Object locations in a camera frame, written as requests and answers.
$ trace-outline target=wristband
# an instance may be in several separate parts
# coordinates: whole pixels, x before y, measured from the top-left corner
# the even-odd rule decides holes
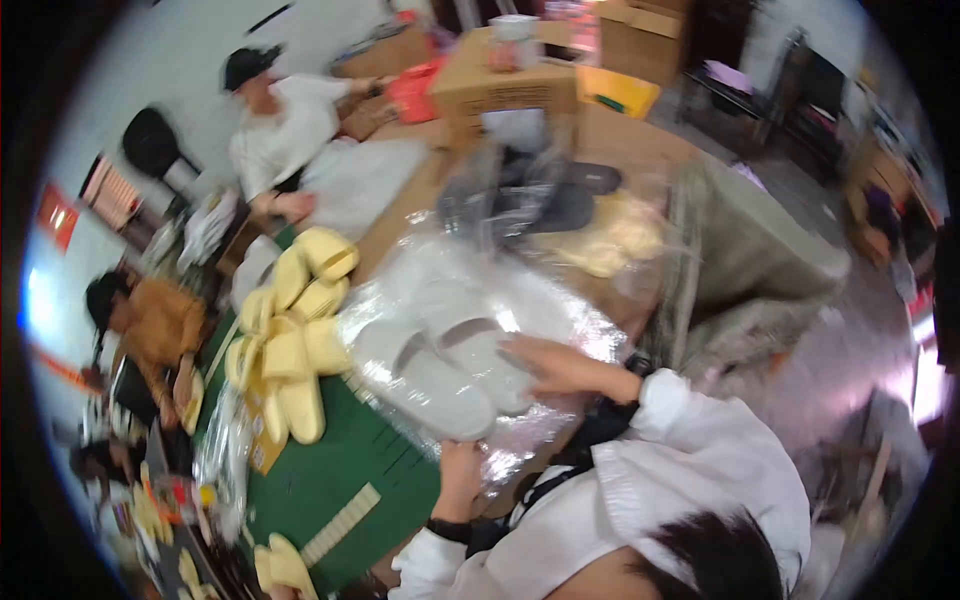
[[[469,523],[451,523],[440,518],[428,519],[426,528],[444,540],[456,541],[464,545],[469,543],[470,534],[473,532],[473,526]]]

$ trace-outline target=bubble wrap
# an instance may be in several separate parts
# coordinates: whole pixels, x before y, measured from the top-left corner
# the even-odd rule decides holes
[[[373,410],[385,417],[428,459],[437,461],[440,445],[428,427],[395,408],[388,398],[370,390],[388,390],[388,396],[409,395],[410,401],[450,401],[431,397],[411,382],[392,372],[390,361],[370,361],[357,343],[370,341],[361,332],[374,322],[404,323],[414,328],[424,323],[421,312],[430,299],[423,297],[432,282],[458,282],[475,293],[476,299],[503,331],[521,332],[569,344],[588,356],[605,362],[622,362],[629,349],[627,336],[586,300],[558,280],[532,270],[521,260],[504,252],[490,258],[469,243],[446,235],[432,215],[420,213],[411,219],[414,226],[401,238],[376,270],[375,277],[354,289],[338,315],[338,335],[354,356],[354,372],[369,388],[362,396]],[[443,356],[428,345],[427,351]],[[379,349],[386,356],[400,356]],[[485,389],[495,386],[486,380]],[[578,419],[573,409],[582,403],[574,398],[554,398],[551,406],[534,403],[517,416],[500,415],[483,439],[486,460],[482,469],[484,494],[493,496],[537,449]],[[568,410],[560,408],[569,406]]]

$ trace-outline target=red plastic bag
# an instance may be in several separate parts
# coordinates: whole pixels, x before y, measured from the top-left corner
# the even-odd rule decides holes
[[[433,78],[444,65],[444,57],[412,66],[387,86],[387,94],[396,106],[400,121],[406,124],[423,123],[437,118],[427,90]]]

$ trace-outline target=white wall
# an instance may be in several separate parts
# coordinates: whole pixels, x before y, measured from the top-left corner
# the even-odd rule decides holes
[[[150,103],[166,108],[179,130],[181,146],[204,168],[190,191],[201,197],[217,180],[232,180],[227,142],[240,109],[221,91],[227,56],[244,45],[283,41],[288,44],[281,63],[284,70],[321,73],[340,49],[362,40],[388,18],[380,0],[298,0],[292,10],[245,36],[253,24],[286,3],[163,0],[155,7],[131,3],[64,116],[48,155],[47,180],[76,197],[94,158],[103,152],[144,193],[148,204],[163,210],[170,194],[133,173],[119,149],[130,120]],[[66,254],[60,254],[43,233],[33,234],[24,270],[25,282],[36,272],[33,289],[24,299],[24,326],[33,341],[77,367],[89,360],[93,325],[86,314],[84,290],[123,252],[122,241],[88,211],[82,213]],[[104,355],[108,363],[110,348]],[[78,421],[85,395],[39,364],[35,374],[43,410]],[[74,488],[74,494],[83,497],[82,489]]]
[[[807,43],[847,77],[860,70],[869,16],[854,0],[769,0],[754,11],[752,31],[740,70],[766,90],[780,48],[794,27],[807,30]]]

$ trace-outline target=green table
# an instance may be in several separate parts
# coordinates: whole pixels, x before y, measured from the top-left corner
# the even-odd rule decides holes
[[[276,238],[282,248],[292,241],[290,228]],[[204,374],[234,320],[229,310],[206,344]],[[209,424],[224,382],[221,361],[206,387],[195,443]],[[310,569],[314,586],[323,596],[364,574],[426,521],[440,490],[440,477],[436,466],[357,400],[343,379],[322,377],[320,387],[326,433],[311,445],[291,439],[267,476],[251,469],[247,510],[252,518],[247,523],[256,543],[266,544],[270,534],[277,532],[303,548],[370,482],[380,493],[380,502]],[[252,560],[252,549],[240,543]]]

